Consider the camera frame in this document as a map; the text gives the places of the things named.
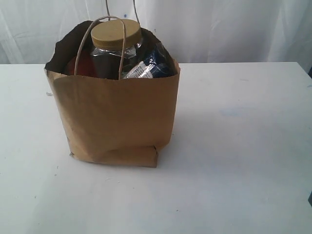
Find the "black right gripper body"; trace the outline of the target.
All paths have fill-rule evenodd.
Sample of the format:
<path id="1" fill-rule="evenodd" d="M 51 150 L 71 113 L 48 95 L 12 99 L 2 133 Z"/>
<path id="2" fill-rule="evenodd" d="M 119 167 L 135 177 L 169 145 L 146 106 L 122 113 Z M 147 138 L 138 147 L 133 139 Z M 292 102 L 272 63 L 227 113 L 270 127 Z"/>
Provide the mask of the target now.
<path id="1" fill-rule="evenodd" d="M 309 195 L 308 202 L 309 202 L 310 206 L 312 207 L 312 192 Z"/>

